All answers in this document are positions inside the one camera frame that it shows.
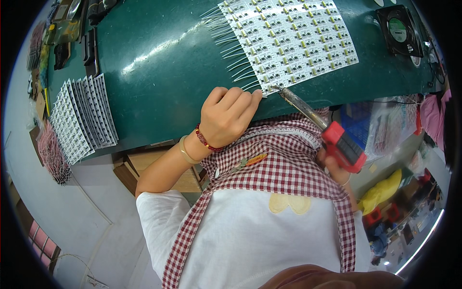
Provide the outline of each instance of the red checkered apron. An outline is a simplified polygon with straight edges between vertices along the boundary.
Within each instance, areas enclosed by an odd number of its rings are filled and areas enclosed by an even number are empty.
[[[326,118],[327,108],[318,110]],[[341,271],[354,271],[355,231],[348,193],[315,162],[321,131],[300,113],[252,124],[241,138],[201,162],[210,185],[188,213],[165,264],[162,287],[178,288],[197,228],[213,192],[223,189],[267,191],[332,200],[337,217]],[[243,158],[267,154],[262,161],[232,171]]]

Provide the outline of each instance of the stool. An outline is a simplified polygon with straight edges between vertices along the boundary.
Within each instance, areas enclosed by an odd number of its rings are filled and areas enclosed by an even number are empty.
[[[398,211],[398,207],[395,203],[391,204],[391,208],[387,210],[388,220],[391,223],[396,222],[396,220],[400,217],[400,212]]]
[[[372,226],[374,223],[382,218],[380,208],[377,206],[375,209],[363,217],[363,224],[366,228]]]

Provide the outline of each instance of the green workbench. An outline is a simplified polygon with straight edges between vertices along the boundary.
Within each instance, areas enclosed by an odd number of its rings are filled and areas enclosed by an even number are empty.
[[[120,1],[97,26],[100,72],[106,79],[120,140],[117,146],[100,149],[90,157],[188,134],[200,121],[202,103],[214,87],[250,82],[231,82],[234,72],[228,72],[226,66],[232,62],[222,59],[220,51],[236,43],[215,46],[209,28],[201,23],[199,15],[218,1]],[[304,81],[291,90],[314,108],[431,91],[427,83],[433,75],[425,49],[418,68],[409,57],[389,54],[380,26],[374,23],[379,8],[374,1],[335,3],[350,31],[359,64]],[[422,25],[411,1],[400,4],[410,9],[420,31]],[[81,45],[72,44],[71,58],[63,69],[54,71],[54,64],[52,52],[51,102],[65,80],[85,77]],[[294,111],[277,94],[271,94],[261,101],[254,120]]]

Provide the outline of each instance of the window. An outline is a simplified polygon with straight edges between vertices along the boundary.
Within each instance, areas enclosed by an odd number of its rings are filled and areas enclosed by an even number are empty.
[[[32,222],[32,226],[29,230],[29,241],[42,263],[53,273],[56,265],[56,258],[61,252],[61,249],[45,234],[35,221]]]

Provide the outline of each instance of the red soldering iron handle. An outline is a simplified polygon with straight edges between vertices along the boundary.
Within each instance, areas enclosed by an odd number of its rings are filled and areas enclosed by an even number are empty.
[[[338,122],[332,122],[322,133],[326,155],[335,157],[340,167],[358,173],[366,162],[363,149],[355,143]]]

